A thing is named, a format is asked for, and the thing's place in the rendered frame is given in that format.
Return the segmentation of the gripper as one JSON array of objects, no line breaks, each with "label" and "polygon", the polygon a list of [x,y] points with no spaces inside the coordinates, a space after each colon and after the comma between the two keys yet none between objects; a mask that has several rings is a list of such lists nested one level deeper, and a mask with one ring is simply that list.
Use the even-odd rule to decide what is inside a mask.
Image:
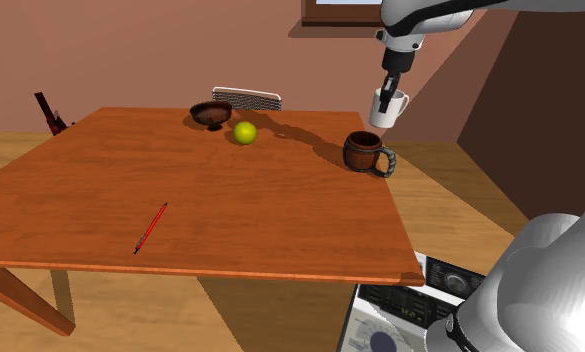
[{"label": "gripper", "polygon": [[400,76],[408,72],[413,64],[415,52],[399,52],[386,48],[382,59],[382,68],[388,73],[379,94],[380,113],[386,113],[389,104],[397,91]]}]

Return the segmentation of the white mug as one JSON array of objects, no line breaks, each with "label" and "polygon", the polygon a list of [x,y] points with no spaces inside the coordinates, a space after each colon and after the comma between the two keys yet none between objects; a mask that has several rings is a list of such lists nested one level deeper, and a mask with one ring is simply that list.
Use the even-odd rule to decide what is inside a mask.
[{"label": "white mug", "polygon": [[410,98],[407,94],[401,90],[396,90],[393,97],[391,98],[388,108],[385,112],[381,112],[380,108],[380,92],[381,89],[377,88],[374,92],[372,107],[369,115],[369,123],[377,128],[389,129],[392,128],[397,118],[406,109]]}]

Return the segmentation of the brown wooden mug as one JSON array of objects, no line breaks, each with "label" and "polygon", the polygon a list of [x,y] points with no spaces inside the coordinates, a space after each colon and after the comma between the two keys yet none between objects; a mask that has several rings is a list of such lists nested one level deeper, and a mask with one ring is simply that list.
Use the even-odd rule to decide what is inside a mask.
[{"label": "brown wooden mug", "polygon": [[[377,168],[378,159],[384,154],[388,159],[385,171]],[[389,178],[396,167],[396,154],[383,145],[381,138],[368,131],[350,133],[343,145],[344,164],[355,172],[371,172],[382,178]]]}]

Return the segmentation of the brown framed window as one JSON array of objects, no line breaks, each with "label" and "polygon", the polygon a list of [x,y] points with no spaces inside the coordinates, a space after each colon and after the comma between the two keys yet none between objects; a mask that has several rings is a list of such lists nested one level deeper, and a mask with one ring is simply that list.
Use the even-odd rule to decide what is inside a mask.
[{"label": "brown framed window", "polygon": [[301,0],[303,26],[380,27],[381,0]]}]

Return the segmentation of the white chair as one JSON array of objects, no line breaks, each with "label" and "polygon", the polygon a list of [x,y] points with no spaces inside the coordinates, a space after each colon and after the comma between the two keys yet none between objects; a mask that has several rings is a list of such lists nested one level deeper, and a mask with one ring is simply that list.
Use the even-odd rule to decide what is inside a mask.
[{"label": "white chair", "polygon": [[234,110],[282,109],[282,97],[271,92],[216,86],[212,89],[212,99],[225,101]]}]

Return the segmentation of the yellow-green apple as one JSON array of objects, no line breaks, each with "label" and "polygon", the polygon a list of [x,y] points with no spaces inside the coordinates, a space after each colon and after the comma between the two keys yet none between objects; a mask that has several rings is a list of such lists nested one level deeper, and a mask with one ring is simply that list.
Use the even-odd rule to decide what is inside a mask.
[{"label": "yellow-green apple", "polygon": [[257,128],[248,121],[242,121],[234,127],[233,135],[238,143],[248,145],[257,139]]}]

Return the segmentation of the wooden table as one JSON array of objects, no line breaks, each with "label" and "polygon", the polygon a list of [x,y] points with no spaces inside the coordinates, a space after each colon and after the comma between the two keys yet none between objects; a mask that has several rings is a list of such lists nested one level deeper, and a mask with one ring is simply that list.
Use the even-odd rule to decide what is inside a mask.
[{"label": "wooden table", "polygon": [[423,283],[386,182],[343,166],[356,114],[252,120],[238,146],[184,109],[102,108],[1,168],[0,301],[67,336],[15,269]]}]

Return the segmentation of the dark brown footed bowl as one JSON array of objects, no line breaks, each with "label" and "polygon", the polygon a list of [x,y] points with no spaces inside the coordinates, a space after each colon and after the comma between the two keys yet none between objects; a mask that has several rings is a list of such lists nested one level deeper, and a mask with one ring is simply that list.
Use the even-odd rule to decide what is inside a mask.
[{"label": "dark brown footed bowl", "polygon": [[218,131],[231,118],[232,106],[226,101],[208,101],[190,108],[193,120],[207,127],[209,131]]}]

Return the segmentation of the red pen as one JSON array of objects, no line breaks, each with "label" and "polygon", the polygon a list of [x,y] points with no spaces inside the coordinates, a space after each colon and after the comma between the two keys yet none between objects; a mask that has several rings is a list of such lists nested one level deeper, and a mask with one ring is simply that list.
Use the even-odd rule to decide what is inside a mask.
[{"label": "red pen", "polygon": [[146,229],[146,231],[143,233],[143,235],[140,237],[140,239],[138,240],[138,242],[136,243],[135,247],[134,247],[134,251],[133,254],[136,254],[140,251],[140,249],[142,248],[143,244],[145,243],[145,241],[147,240],[148,236],[151,234],[152,230],[154,229],[154,227],[156,226],[156,224],[158,223],[160,217],[162,216],[162,214],[164,213],[164,211],[166,210],[168,206],[168,202],[165,202],[161,208],[159,209],[159,211],[157,212],[156,216],[153,218],[153,220],[151,221],[150,225],[148,226],[148,228]]}]

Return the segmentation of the dark red upright object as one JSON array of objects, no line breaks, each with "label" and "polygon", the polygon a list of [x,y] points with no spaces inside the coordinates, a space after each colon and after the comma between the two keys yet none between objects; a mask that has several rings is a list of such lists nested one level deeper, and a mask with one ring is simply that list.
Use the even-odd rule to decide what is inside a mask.
[{"label": "dark red upright object", "polygon": [[36,92],[34,94],[45,118],[46,123],[53,136],[61,133],[68,128],[68,125],[62,120],[57,110],[52,111],[44,94],[42,92]]}]

